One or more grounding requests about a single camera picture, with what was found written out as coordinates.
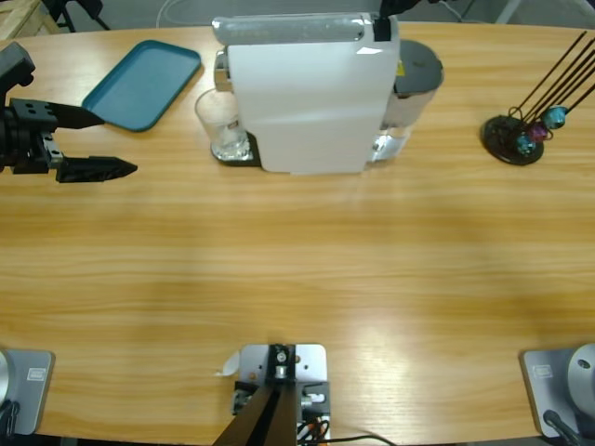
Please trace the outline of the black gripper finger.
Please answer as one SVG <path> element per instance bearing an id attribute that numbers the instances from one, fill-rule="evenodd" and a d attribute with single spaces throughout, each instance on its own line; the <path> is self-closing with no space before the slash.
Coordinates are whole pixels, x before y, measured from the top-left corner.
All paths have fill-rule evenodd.
<path id="1" fill-rule="evenodd" d="M 387 19 L 390 16 L 402 14 L 417 5 L 417 0 L 382 0 L 379 16 Z"/>

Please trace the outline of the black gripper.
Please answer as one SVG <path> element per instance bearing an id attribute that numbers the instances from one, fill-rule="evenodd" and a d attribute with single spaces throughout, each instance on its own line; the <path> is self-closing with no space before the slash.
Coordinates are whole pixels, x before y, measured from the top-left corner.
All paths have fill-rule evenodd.
<path id="1" fill-rule="evenodd" d="M 67 157 L 53 137 L 57 128 L 83 129 L 105 123 L 82 107 L 33 99 L 12 99 L 1 114 L 1 169 L 14 175 L 56 170 L 58 182 L 103 182 L 138 170 L 117 157 Z"/>

